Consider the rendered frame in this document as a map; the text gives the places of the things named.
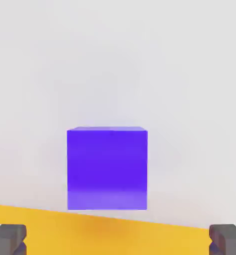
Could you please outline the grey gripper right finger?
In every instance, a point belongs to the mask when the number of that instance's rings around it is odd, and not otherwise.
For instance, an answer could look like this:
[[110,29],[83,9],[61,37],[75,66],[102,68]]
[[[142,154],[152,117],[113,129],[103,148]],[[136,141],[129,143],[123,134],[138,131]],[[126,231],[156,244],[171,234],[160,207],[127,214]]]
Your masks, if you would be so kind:
[[209,236],[209,255],[236,255],[236,225],[210,225]]

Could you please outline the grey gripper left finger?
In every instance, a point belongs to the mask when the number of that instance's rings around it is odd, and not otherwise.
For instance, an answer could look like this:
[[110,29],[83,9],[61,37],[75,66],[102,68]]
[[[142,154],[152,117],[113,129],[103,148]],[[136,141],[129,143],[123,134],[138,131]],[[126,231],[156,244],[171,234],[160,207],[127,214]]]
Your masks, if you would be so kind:
[[0,255],[27,255],[25,225],[0,224]]

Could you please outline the small purple cube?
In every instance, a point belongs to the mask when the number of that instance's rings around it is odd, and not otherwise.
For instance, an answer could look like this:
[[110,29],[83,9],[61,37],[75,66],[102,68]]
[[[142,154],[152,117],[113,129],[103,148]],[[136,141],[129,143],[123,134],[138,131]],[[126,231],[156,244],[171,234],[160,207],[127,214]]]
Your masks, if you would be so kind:
[[66,134],[69,210],[147,209],[147,130],[76,127]]

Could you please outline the large yellow box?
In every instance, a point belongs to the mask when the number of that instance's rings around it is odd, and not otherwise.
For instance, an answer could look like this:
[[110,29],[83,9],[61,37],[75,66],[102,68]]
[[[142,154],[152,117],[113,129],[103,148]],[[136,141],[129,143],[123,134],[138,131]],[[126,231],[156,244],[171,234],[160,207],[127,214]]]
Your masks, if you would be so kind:
[[28,255],[209,255],[207,229],[0,205],[24,224]]

